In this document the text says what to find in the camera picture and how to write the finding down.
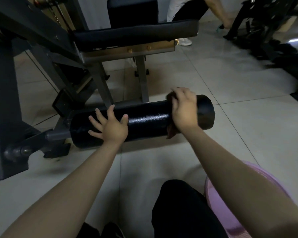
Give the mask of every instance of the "sneaker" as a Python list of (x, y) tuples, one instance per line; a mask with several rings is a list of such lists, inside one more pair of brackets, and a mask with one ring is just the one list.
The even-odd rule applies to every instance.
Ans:
[(109, 222), (105, 225), (101, 238), (125, 238), (125, 236), (118, 225)]
[(181, 46), (190, 46), (190, 45), (192, 45), (192, 41), (190, 40), (190, 39), (188, 39), (188, 38), (178, 38), (178, 40), (179, 40), (179, 45), (181, 45)]

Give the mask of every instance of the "black pants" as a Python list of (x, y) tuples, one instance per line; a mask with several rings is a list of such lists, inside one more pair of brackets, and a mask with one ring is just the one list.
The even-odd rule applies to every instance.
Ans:
[(198, 19), (206, 13), (208, 6), (204, 0), (192, 0), (188, 1), (180, 10), (177, 12), (172, 21), (187, 20), (187, 19)]
[[(168, 180), (163, 184), (152, 210), (151, 223), (155, 238), (227, 238), (206, 198), (182, 180)], [(97, 229), (84, 223), (77, 237), (100, 236)]]

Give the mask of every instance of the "forearm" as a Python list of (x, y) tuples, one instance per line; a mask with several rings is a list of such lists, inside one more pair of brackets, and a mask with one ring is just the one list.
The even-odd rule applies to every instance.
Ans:
[(76, 237), (120, 145), (103, 144), (26, 210), (2, 237)]
[(252, 237), (298, 225), (298, 207), (266, 178), (255, 172), (200, 128), (183, 132), (219, 195)]
[(205, 0), (205, 2), (212, 13), (223, 23), (226, 23), (229, 20), (229, 17), (222, 6), (221, 0)]

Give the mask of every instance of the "person in white shirt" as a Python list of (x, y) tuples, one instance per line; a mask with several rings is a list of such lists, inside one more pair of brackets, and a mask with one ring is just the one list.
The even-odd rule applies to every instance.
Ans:
[[(221, 0), (170, 0), (167, 21), (199, 20), (209, 8), (223, 22), (224, 28), (231, 28), (232, 20), (225, 12)], [(188, 38), (179, 38), (178, 40), (181, 46), (192, 44)]]

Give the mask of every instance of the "white shirt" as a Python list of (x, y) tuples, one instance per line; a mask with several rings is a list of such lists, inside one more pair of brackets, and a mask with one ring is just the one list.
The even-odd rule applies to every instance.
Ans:
[(188, 1), (191, 0), (170, 0), (169, 10), (167, 14), (167, 21), (172, 21), (177, 12), (184, 6)]

